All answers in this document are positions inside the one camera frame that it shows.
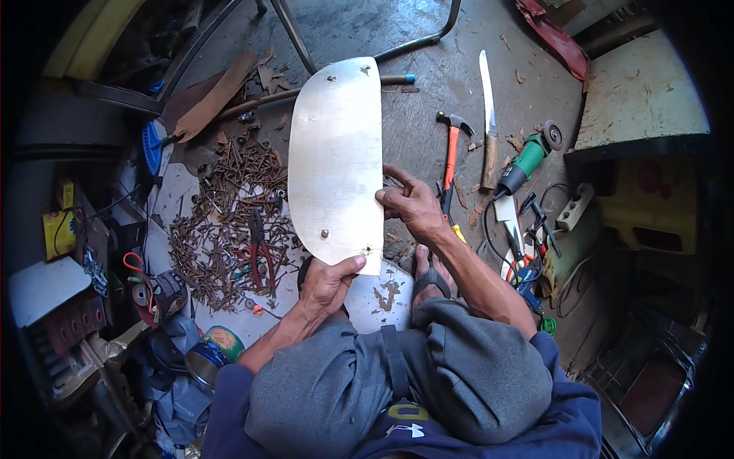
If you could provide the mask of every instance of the under armour logo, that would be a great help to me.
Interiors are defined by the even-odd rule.
[[[423,426],[417,424],[412,424],[410,425],[410,427],[408,427],[407,425],[393,425],[388,429],[388,434],[385,435],[385,437],[389,437],[393,430],[410,430],[410,432],[412,433],[411,438],[419,438],[426,435],[425,433],[421,432],[422,428]]]

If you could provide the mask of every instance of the red tarp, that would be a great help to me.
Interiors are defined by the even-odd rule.
[[[581,47],[545,15],[545,10],[535,0],[515,0],[515,6],[535,32],[566,62],[571,74],[585,82],[589,67]]]

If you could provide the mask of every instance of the concrete floor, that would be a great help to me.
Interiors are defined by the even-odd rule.
[[[372,55],[440,29],[448,17],[450,1],[289,0],[288,4],[316,66],[322,68],[329,62]],[[256,14],[255,3],[243,1],[203,45],[177,90],[226,69],[243,49],[262,54],[271,43],[275,44],[277,56],[269,68],[280,69],[287,64],[288,70],[284,71],[287,80],[295,87],[303,84],[308,73],[275,11],[270,8],[263,17]],[[501,35],[505,36],[507,46]],[[521,129],[528,136],[534,132],[535,124],[553,119],[566,136],[564,150],[544,160],[528,186],[516,194],[517,199],[521,202],[530,192],[540,197],[549,184],[565,181],[562,154],[568,148],[568,138],[575,130],[582,108],[581,83],[543,46],[513,0],[465,0],[456,26],[440,43],[380,64],[383,75],[415,73],[418,76],[415,86],[420,90],[382,94],[384,162],[402,166],[429,184],[435,183],[443,177],[448,137],[448,129],[435,121],[435,114],[440,110],[463,116],[476,134],[471,140],[464,134],[460,136],[456,177],[463,186],[468,208],[473,210],[484,196],[479,192],[469,193],[469,189],[481,180],[484,157],[482,149],[467,153],[466,147],[484,136],[484,94],[478,61],[479,52],[486,49],[498,130],[503,137],[500,162],[505,156],[515,154],[504,136],[520,137]],[[517,82],[515,71],[525,79],[524,83]],[[260,91],[252,86],[251,93]],[[270,140],[284,156],[288,151],[290,123],[282,131],[276,131],[275,126],[284,113],[290,116],[293,105],[291,99],[256,110],[264,123],[260,138]],[[219,130],[228,136],[238,134],[241,125],[234,120],[220,125],[213,123],[191,146],[213,145]],[[548,218],[554,220],[565,203],[563,193],[551,193],[546,204]],[[470,228],[470,211],[461,207],[456,195],[451,213],[461,225],[468,244],[478,248],[484,241],[482,226]],[[400,239],[385,246],[387,257],[395,256],[412,241],[400,222],[386,224],[385,230]],[[507,246],[502,237],[504,230],[497,228],[494,232],[498,236],[496,245],[504,252]],[[486,262],[499,271],[500,261],[493,253],[489,252]],[[623,300],[612,300],[605,290],[609,289],[598,289],[593,279],[578,310],[566,319],[558,319],[556,341],[564,368],[578,353],[574,368],[584,369],[614,322],[614,312]],[[572,292],[567,302],[575,302],[575,293]],[[579,351],[595,320],[592,337]]]

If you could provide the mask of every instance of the green angle grinder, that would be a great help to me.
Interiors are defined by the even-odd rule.
[[[530,174],[543,158],[551,154],[551,150],[559,151],[563,146],[563,135],[553,120],[543,126],[543,132],[533,134],[525,140],[523,151],[517,155],[502,172],[497,183],[493,200],[502,196],[512,196],[520,187],[530,180]]]

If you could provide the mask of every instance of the knife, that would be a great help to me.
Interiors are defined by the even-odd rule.
[[[487,52],[482,49],[479,53],[479,72],[482,75],[484,88],[484,172],[482,173],[482,188],[497,188],[497,158],[500,151],[500,138],[497,135],[495,121],[495,102],[492,97],[492,82],[490,69],[487,66]]]

